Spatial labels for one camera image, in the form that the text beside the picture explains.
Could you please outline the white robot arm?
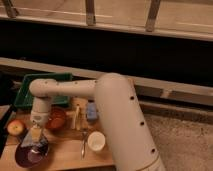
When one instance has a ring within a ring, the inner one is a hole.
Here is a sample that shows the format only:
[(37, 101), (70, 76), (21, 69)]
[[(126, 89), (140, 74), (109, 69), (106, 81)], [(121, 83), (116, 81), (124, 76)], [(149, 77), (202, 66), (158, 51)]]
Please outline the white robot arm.
[(29, 90), (34, 96), (32, 122), (46, 124), (54, 96), (92, 99), (118, 171), (166, 171), (127, 77), (107, 73), (96, 80), (36, 79)]

